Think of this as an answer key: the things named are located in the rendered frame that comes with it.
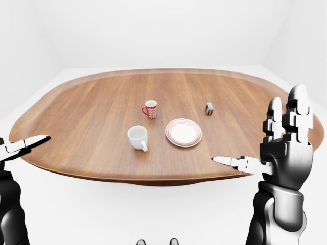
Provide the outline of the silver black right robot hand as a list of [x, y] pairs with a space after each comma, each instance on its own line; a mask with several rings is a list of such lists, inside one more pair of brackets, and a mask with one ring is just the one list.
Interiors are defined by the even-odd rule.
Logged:
[[300, 190], [307, 179], [313, 161], [313, 146], [308, 131], [313, 127], [307, 89], [294, 86], [283, 112], [280, 97], [271, 100], [263, 122], [266, 136], [260, 144], [260, 157], [213, 156], [212, 160], [248, 174], [262, 174], [270, 184]]

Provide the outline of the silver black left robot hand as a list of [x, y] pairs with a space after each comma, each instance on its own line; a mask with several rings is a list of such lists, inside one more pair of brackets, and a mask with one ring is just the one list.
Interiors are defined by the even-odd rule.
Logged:
[[36, 135], [16, 142], [0, 144], [0, 171], [4, 170], [5, 161], [14, 160], [31, 152], [32, 148], [50, 140], [49, 135]]

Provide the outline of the white plate with red rings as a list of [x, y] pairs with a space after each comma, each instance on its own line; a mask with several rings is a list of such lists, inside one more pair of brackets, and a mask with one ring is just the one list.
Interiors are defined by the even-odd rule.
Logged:
[[190, 148], [201, 141], [202, 130], [194, 121], [179, 118], [167, 124], [165, 135], [172, 144], [182, 148]]

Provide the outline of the red white patterned mug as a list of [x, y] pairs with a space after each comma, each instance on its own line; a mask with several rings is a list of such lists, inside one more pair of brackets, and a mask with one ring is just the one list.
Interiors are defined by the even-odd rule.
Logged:
[[149, 119], [156, 119], [157, 102], [155, 100], [148, 100], [145, 102], [145, 105], [142, 107], [142, 113], [146, 115]]

